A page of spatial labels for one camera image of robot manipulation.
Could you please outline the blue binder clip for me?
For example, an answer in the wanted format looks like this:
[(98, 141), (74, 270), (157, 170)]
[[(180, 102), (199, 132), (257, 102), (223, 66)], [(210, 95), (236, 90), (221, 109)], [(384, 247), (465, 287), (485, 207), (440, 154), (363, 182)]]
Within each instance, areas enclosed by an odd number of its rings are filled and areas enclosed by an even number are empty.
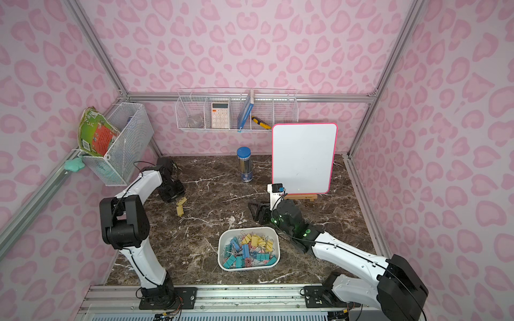
[(242, 257), (243, 259), (248, 259), (250, 257), (250, 247), (248, 244), (244, 244), (242, 246)]

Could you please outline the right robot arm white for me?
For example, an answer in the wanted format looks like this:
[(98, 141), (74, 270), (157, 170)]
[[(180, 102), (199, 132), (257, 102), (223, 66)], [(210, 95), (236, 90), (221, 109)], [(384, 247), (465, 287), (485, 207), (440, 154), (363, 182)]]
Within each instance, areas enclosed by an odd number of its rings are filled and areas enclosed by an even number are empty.
[(324, 283), (341, 302), (380, 309), (389, 320), (427, 320), (424, 305), (429, 291), (407, 259), (373, 255), (350, 246), (307, 223), (292, 200), (273, 205), (251, 201), (255, 222), (285, 234), (297, 250), (352, 274), (333, 273)]

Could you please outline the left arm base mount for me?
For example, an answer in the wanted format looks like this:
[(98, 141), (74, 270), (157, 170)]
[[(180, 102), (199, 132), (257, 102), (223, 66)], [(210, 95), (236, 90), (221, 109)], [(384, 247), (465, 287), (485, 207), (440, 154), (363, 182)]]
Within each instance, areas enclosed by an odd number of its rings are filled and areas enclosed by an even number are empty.
[(142, 288), (139, 310), (193, 310), (197, 292), (196, 287), (179, 287), (172, 290), (164, 286)]

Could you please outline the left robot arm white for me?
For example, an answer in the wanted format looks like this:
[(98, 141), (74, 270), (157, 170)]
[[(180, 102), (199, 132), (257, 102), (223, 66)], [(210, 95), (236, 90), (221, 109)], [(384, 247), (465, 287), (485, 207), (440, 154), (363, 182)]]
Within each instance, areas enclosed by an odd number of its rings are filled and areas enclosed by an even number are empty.
[(167, 278), (149, 242), (150, 223), (144, 204), (155, 191), (166, 203), (184, 197), (186, 189), (177, 172), (178, 167), (171, 158), (161, 157), (156, 165), (149, 163), (141, 169), (126, 189), (99, 204), (104, 243), (130, 261), (144, 289), (163, 286)]

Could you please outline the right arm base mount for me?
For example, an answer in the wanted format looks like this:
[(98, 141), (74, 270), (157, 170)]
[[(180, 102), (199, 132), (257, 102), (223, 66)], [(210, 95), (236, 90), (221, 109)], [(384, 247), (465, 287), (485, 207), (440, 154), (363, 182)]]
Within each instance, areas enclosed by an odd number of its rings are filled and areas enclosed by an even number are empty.
[(305, 286), (300, 291), (307, 308), (347, 308), (346, 302), (340, 301), (331, 290), (323, 285)]

